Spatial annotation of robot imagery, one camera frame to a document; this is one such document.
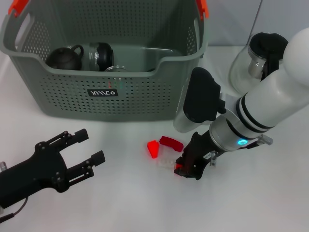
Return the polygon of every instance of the red plastic piece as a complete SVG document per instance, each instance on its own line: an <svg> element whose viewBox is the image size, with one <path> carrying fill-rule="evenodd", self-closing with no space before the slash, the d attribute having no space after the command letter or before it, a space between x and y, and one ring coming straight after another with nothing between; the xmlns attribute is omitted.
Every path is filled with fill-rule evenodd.
<svg viewBox="0 0 309 232"><path fill-rule="evenodd" d="M176 163L176 165L175 165L175 170L176 170L176 169L179 169L179 168L182 168L182 167L183 167L183 166L182 166L181 164L177 164L177 163Z"/></svg>
<svg viewBox="0 0 309 232"><path fill-rule="evenodd" d="M175 151L182 152L183 151L183 144L178 142L177 140L162 136L160 139L160 144L169 146L173 148Z"/></svg>
<svg viewBox="0 0 309 232"><path fill-rule="evenodd" d="M8 14L10 14L13 9L15 9L15 17L19 16L28 2L29 0L14 0L8 10Z"/></svg>
<svg viewBox="0 0 309 232"><path fill-rule="evenodd" d="M147 143L147 148L148 148L150 155L153 159L158 158L159 147L160 147L160 144L156 140Z"/></svg>
<svg viewBox="0 0 309 232"><path fill-rule="evenodd" d="M204 20L204 13L205 17L209 18L208 6L206 0L197 0L197 7L200 15L200 20Z"/></svg>

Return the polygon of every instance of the black kettle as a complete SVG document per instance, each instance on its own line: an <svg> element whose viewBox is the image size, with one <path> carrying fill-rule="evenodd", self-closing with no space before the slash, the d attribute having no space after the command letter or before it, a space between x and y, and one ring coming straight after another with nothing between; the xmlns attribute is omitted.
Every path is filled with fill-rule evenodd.
<svg viewBox="0 0 309 232"><path fill-rule="evenodd" d="M81 53L78 55L75 50L80 48ZM62 47L53 51L47 58L46 64L54 69L80 70L82 68L82 57L84 49L80 45L67 48Z"/></svg>

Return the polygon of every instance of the red block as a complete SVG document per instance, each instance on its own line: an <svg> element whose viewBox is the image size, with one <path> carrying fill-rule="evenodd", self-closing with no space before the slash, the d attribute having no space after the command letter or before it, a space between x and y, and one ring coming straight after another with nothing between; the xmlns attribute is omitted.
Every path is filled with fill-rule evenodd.
<svg viewBox="0 0 309 232"><path fill-rule="evenodd" d="M160 147L160 144L156 140L153 140L153 141L147 143L147 148L148 148L150 155L153 159L158 158L159 147Z"/></svg>
<svg viewBox="0 0 309 232"><path fill-rule="evenodd" d="M181 164L175 164L175 169L179 169L179 168L182 168L183 166Z"/></svg>
<svg viewBox="0 0 309 232"><path fill-rule="evenodd" d="M165 136L163 136L160 139L160 144L165 145L165 146L169 146L169 147L173 148L175 151L178 151L178 152L183 151L183 144L182 143L178 142L177 140L165 137Z"/></svg>

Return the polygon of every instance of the glass kettle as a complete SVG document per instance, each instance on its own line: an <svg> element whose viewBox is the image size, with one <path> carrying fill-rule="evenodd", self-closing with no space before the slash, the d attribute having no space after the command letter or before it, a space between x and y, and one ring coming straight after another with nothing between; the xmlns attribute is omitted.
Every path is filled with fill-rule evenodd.
<svg viewBox="0 0 309 232"><path fill-rule="evenodd" d="M276 33L258 33L234 60L229 82L240 95L244 95L279 69L288 41Z"/></svg>

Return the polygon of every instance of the basket logo text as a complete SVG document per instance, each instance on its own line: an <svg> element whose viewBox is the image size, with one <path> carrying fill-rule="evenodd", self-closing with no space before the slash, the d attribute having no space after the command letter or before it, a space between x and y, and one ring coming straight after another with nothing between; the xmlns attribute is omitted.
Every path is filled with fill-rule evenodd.
<svg viewBox="0 0 309 232"><path fill-rule="evenodd" d="M87 89L90 97L118 97L118 92L115 88L109 89Z"/></svg>

